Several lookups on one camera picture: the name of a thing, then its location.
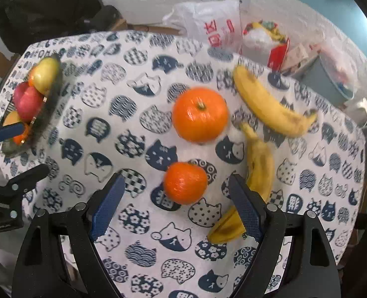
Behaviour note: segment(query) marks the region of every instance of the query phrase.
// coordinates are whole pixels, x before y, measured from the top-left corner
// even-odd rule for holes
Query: blue gripper pad
[[[92,218],[89,237],[94,241],[106,233],[107,227],[125,191],[125,179],[119,175]]]
[[[24,131],[25,126],[22,122],[0,127],[0,142],[21,135]]]
[[[250,189],[246,186],[244,179],[239,175],[232,175],[229,178],[229,194],[236,206],[237,212],[245,227],[246,234],[252,236],[258,243],[263,238],[261,231],[261,220],[254,205],[249,200],[245,192]]]

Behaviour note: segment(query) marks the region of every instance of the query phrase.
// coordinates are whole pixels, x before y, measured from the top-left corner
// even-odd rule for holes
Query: metal screw
[[[86,207],[87,207],[87,205],[85,203],[77,203],[76,206],[75,206],[75,209],[77,211],[82,211]]]
[[[316,213],[313,211],[307,211],[306,215],[309,216],[310,218],[314,219],[316,217]]]
[[[41,208],[37,211],[36,215],[37,216],[43,216],[45,214],[46,210],[44,208]]]
[[[270,210],[271,212],[276,212],[277,211],[277,206],[274,205],[274,204],[268,204],[268,205],[266,205],[266,208],[268,210]]]

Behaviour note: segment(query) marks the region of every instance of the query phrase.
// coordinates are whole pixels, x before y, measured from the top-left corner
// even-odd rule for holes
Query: yellow banana
[[[266,202],[272,189],[274,161],[268,145],[260,140],[248,123],[240,124],[247,137],[247,163],[252,170],[247,179],[249,189],[260,194]],[[234,240],[245,232],[244,225],[235,206],[222,216],[210,230],[207,238],[211,243],[219,244]]]
[[[291,138],[300,137],[316,120],[317,113],[299,115],[280,104],[253,73],[238,65],[233,71],[236,88],[254,114],[269,128]]]

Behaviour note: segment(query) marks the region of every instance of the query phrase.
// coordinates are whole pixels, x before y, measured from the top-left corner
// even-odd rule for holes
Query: red apple
[[[20,83],[14,91],[13,101],[22,121],[30,123],[40,112],[44,96],[28,82]]]

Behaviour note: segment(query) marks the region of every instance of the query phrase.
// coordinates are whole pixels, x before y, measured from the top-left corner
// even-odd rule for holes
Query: tablecloth
[[[338,262],[357,216],[364,178],[364,135],[340,110],[296,80],[238,54],[192,39],[125,31],[42,41],[29,46],[0,94],[0,120],[13,89],[42,57],[58,53],[63,90],[49,127],[31,151],[0,166],[8,179],[45,162],[47,179],[27,193],[24,212],[69,209],[87,201],[113,172],[126,192],[96,248],[110,277],[126,297],[226,298],[249,267],[257,243],[245,234],[226,244],[206,239],[232,205],[227,178],[245,177],[246,140],[235,122],[245,120],[272,149],[276,178],[270,202],[282,210],[319,216]],[[232,70],[247,66],[282,104],[318,111],[308,133],[291,139],[264,125],[238,95]],[[180,93],[194,86],[218,91],[232,122],[205,145],[179,138],[171,110]],[[208,176],[204,197],[178,205],[164,193],[167,167],[190,161]],[[69,240],[66,259],[75,263]],[[290,239],[280,252],[268,291],[281,280]]]

